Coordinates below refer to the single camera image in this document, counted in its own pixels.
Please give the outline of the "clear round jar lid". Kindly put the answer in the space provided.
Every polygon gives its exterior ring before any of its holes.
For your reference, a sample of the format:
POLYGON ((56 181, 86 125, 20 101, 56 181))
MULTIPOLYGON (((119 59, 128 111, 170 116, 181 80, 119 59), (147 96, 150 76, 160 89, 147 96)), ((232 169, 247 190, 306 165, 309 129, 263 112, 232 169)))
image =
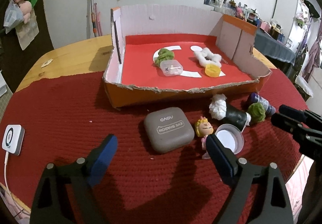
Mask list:
POLYGON ((241 131, 234 125, 222 124, 215 132, 221 144, 230 149, 234 154, 238 154, 244 147, 244 137, 241 131))

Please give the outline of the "green scrunchie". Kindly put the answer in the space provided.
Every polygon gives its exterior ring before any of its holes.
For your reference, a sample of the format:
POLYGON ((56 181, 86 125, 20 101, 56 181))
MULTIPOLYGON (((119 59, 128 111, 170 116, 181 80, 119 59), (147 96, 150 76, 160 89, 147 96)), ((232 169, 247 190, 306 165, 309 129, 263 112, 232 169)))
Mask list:
POLYGON ((158 56, 155 58, 154 63, 156 66, 160 67, 160 63, 165 60, 173 60, 175 54, 166 48, 161 48, 158 52, 158 56))
POLYGON ((266 111, 261 103, 253 103, 248 109, 247 113, 251 116, 251 123, 257 124, 263 122, 266 118, 266 111))

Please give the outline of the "dark blue bottle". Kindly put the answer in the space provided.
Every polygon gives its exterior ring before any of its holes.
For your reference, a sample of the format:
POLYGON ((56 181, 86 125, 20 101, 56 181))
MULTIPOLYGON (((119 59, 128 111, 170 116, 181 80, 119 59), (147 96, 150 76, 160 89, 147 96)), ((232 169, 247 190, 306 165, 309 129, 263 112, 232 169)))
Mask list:
POLYGON ((275 107, 271 105, 267 99, 261 97, 256 92, 253 92, 249 95, 246 101, 246 107, 248 108, 251 104, 254 103, 260 103, 263 105, 266 116, 272 116, 276 112, 275 107))

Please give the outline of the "grey eye shadow case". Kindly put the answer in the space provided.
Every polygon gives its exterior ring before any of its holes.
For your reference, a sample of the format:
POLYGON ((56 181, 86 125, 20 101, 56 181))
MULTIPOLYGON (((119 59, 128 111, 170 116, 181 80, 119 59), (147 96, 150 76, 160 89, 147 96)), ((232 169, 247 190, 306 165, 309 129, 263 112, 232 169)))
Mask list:
POLYGON ((195 135, 191 123, 179 107, 148 114, 144 126, 152 148, 161 154, 188 145, 195 135))

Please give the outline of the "yellow bottle cap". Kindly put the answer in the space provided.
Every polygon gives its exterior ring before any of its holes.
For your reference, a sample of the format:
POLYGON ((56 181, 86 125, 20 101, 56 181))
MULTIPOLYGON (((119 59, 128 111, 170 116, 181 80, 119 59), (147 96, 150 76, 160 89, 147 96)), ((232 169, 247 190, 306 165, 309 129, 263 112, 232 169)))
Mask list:
POLYGON ((214 64, 207 64, 205 66, 205 74, 212 78, 217 78, 221 74, 221 68, 214 64))

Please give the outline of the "white fluffy star hair clip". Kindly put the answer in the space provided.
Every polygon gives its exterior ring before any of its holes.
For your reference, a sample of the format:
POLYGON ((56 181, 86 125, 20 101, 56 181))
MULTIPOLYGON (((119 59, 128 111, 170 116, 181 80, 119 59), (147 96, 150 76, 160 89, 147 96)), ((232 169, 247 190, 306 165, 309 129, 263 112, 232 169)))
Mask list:
POLYGON ((222 56, 217 53, 212 53, 208 47, 203 48, 201 51, 195 51, 194 56, 202 67, 206 67, 208 64, 215 65, 219 68, 222 67, 222 56))

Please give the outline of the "clear small plastic box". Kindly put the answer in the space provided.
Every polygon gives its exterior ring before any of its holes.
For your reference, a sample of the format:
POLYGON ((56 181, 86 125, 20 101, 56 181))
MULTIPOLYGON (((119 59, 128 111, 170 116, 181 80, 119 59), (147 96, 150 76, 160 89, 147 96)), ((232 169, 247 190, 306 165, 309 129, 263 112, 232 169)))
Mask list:
POLYGON ((163 75, 169 76, 179 76, 183 72, 182 65, 177 60, 164 60, 160 63, 160 69, 163 75))

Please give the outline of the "blonde girl figurine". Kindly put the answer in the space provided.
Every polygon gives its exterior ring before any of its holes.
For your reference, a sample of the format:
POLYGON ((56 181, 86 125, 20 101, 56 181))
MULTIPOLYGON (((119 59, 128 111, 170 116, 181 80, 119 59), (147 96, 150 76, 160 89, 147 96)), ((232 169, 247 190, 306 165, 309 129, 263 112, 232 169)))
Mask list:
POLYGON ((202 159, 210 159, 210 156, 206 150, 206 139, 208 135, 213 134, 213 126, 209 123, 208 119, 204 116, 201 116, 200 119, 195 123, 195 133, 198 137, 201 138, 201 147, 205 153, 202 156, 202 159))

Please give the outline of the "black and white plush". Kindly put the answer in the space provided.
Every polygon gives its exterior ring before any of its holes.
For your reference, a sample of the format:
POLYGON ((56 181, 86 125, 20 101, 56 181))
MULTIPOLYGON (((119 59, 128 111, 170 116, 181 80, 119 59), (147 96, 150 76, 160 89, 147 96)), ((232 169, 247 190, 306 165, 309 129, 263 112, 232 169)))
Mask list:
POLYGON ((227 103, 224 94, 215 94, 212 96, 209 113, 212 119, 218 120, 221 124, 231 124, 241 132, 251 122, 251 115, 227 103))

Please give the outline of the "red knitted table cloth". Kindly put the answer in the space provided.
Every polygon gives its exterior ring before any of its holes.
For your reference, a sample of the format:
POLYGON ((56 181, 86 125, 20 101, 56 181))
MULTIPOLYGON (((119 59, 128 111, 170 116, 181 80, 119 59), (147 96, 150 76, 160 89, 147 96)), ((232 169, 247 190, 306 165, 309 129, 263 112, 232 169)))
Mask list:
POLYGON ((212 223, 230 188, 198 141, 166 154, 151 147, 143 120, 170 106, 114 109, 102 73, 41 79, 11 97, 1 121, 25 128, 19 156, 1 156, 1 182, 31 206, 45 166, 85 157, 113 134, 117 152, 93 188, 110 223, 212 223))

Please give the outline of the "white square charger device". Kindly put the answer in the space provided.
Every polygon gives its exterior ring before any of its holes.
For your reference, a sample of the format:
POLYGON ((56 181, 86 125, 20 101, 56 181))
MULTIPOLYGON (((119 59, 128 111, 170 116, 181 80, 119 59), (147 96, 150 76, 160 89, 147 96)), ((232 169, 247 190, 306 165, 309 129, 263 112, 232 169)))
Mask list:
POLYGON ((8 153, 19 156, 24 135, 25 130, 21 125, 7 125, 3 136, 2 149, 8 153))

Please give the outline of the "small tag on table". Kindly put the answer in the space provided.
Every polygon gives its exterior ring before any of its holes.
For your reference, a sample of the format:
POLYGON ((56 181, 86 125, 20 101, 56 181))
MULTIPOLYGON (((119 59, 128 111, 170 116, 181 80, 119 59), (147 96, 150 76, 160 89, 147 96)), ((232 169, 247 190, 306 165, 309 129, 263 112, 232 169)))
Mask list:
POLYGON ((52 63, 52 61, 53 61, 53 59, 49 59, 49 60, 45 61, 45 62, 41 65, 41 68, 44 68, 44 67, 48 66, 49 64, 51 64, 51 63, 52 63))

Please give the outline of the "cardboard box with red bottom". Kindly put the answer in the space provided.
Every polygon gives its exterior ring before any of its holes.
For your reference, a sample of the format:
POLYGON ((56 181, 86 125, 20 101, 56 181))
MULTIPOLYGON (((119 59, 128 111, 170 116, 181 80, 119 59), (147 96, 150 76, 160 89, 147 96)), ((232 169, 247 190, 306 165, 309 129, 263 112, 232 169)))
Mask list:
POLYGON ((103 75, 115 108, 214 94, 259 91, 271 70, 253 55, 256 27, 236 17, 189 6, 132 5, 111 10, 112 53, 103 75), (205 74, 195 51, 222 56, 221 74, 205 74), (183 67, 165 76, 154 63, 161 48, 183 67))

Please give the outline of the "metal stick with orange tip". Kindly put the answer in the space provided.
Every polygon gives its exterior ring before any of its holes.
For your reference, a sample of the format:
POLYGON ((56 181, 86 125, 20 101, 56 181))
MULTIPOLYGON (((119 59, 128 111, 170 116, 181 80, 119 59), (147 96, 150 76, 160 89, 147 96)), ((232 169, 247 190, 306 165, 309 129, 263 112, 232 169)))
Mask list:
POLYGON ((91 21, 92 21, 93 34, 94 34, 94 37, 97 37, 98 32, 97 32, 96 12, 95 12, 94 0, 90 0, 90 3, 91 3, 91 21))

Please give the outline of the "pink plush toys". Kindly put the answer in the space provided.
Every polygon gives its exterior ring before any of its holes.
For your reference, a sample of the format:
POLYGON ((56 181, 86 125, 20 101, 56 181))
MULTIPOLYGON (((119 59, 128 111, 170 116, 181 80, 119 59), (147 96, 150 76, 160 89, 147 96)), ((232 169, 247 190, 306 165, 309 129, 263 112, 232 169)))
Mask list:
POLYGON ((24 23, 27 24, 31 17, 31 11, 32 11, 31 2, 28 0, 13 0, 13 1, 18 4, 24 16, 24 23))

